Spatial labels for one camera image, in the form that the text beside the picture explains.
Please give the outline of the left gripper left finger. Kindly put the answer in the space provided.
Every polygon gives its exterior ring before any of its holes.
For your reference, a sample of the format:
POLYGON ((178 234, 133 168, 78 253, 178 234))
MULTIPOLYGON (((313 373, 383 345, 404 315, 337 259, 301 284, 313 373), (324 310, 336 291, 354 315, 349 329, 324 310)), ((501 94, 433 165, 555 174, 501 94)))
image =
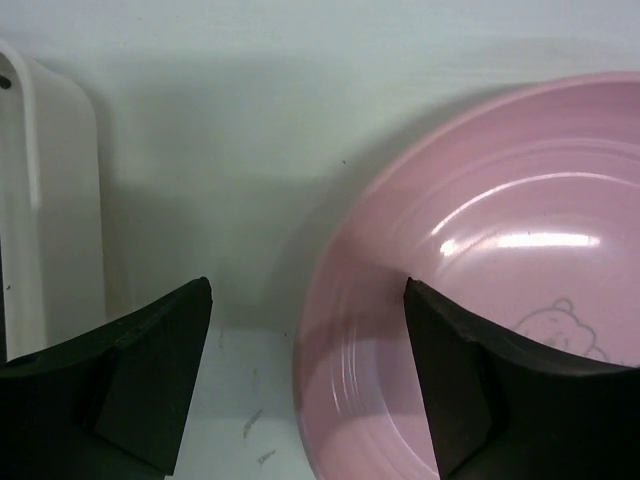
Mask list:
POLYGON ((212 311, 207 278, 1 367, 4 479, 173 475, 212 311))

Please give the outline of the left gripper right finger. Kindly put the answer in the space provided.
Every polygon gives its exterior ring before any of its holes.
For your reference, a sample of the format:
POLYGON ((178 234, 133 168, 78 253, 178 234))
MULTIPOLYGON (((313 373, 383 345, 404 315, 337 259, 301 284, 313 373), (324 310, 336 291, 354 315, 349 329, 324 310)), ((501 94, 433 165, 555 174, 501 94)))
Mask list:
POLYGON ((537 343, 409 279, 404 311, 443 479, 635 479, 639 372, 537 343))

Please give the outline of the pink plate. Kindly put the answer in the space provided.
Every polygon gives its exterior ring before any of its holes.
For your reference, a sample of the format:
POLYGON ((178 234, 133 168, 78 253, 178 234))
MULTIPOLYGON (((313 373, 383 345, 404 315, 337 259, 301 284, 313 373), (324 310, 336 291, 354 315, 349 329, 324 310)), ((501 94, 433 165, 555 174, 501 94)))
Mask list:
POLYGON ((639 363, 639 76, 493 99, 357 201, 308 289, 294 354, 319 479, 434 479, 404 320, 408 279, 550 346, 639 363))

